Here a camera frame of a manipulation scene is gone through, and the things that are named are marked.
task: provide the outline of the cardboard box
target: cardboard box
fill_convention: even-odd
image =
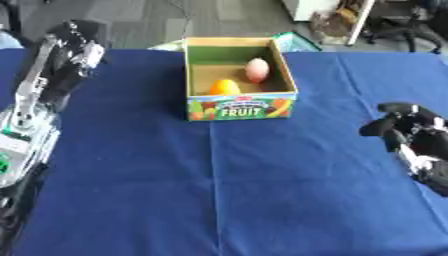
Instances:
[[[262,84],[250,82],[246,64],[262,58],[270,66]],[[190,121],[289,117],[297,88],[271,38],[188,38],[185,42],[187,104]],[[209,95],[217,80],[231,79],[235,95]]]

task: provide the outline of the table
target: table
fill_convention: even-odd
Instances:
[[[0,51],[0,105],[21,50]],[[376,104],[448,116],[430,54],[286,54],[292,118],[184,121],[181,53],[112,50],[73,94],[17,256],[441,255],[448,199],[358,128]]]

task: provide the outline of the robotic hand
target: robotic hand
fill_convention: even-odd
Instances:
[[[418,105],[385,103],[386,116],[360,129],[362,136],[379,136],[389,152],[398,153],[409,175],[441,196],[448,196],[448,122]]]
[[[32,209],[60,135],[58,113],[104,55],[96,22],[72,20],[35,43],[14,82],[15,102],[0,112],[0,255]]]

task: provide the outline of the pink fruit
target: pink fruit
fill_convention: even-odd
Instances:
[[[253,83],[261,83],[269,75],[269,64],[260,58],[251,60],[246,65],[246,76]]]

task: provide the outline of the orange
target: orange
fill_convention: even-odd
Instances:
[[[211,95],[240,94],[240,87],[232,80],[218,80],[210,87]]]

